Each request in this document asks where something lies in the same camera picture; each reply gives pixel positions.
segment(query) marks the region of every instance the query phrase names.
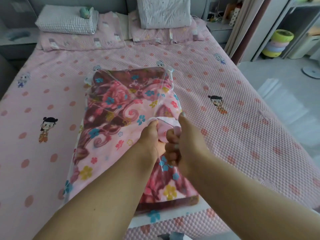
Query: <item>curtain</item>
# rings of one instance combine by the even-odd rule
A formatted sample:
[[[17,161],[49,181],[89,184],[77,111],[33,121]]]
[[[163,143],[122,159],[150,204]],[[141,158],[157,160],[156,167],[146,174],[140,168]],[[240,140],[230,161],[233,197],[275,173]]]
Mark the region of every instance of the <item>curtain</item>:
[[[244,0],[225,52],[238,64],[271,0]]]

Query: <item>floor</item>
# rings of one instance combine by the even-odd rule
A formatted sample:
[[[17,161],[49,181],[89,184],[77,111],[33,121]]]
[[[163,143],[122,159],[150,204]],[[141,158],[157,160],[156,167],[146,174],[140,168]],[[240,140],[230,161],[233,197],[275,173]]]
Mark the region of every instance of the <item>floor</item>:
[[[238,67],[320,167],[320,79],[304,75],[301,72],[304,66],[320,68],[317,62],[307,57],[243,62]],[[229,232],[201,240],[239,238]]]

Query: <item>bedside table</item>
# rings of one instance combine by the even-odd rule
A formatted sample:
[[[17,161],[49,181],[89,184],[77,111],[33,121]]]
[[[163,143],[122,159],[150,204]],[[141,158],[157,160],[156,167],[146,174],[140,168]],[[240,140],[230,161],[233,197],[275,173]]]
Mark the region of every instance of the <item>bedside table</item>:
[[[207,28],[218,44],[224,49],[228,39],[230,38],[233,27],[229,24],[222,24],[221,21],[218,21],[214,23],[207,22]]]
[[[28,31],[30,32],[30,36],[10,41],[6,38],[6,33],[10,31]],[[38,37],[38,28],[7,29],[1,33],[0,55],[19,70],[34,51]]]

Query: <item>bed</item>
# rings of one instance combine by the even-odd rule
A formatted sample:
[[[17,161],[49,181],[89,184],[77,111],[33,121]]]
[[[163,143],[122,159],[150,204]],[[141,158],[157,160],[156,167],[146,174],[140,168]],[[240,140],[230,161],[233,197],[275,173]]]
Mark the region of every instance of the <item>bed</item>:
[[[262,185],[300,204],[320,206],[320,171],[225,54],[210,32],[205,41],[134,45],[94,51],[35,50],[0,102],[0,238],[31,239],[64,200],[64,186],[83,117],[84,78],[110,70],[175,69],[174,92],[210,150]],[[22,76],[30,79],[22,87]],[[217,101],[222,100],[222,107]],[[41,125],[51,125],[40,140]],[[205,203],[137,219],[125,239],[178,231],[191,238],[229,231]]]

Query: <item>pink pillowcase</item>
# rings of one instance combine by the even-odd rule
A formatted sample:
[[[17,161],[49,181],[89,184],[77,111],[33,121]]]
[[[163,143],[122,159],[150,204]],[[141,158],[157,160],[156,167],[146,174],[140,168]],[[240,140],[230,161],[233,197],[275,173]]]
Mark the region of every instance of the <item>pink pillowcase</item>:
[[[129,13],[129,26],[134,44],[174,44],[205,39],[194,19],[190,27],[142,29],[137,11],[133,11]]]
[[[40,32],[40,41],[44,51],[91,51],[126,47],[119,17],[113,12],[99,14],[94,35]]]

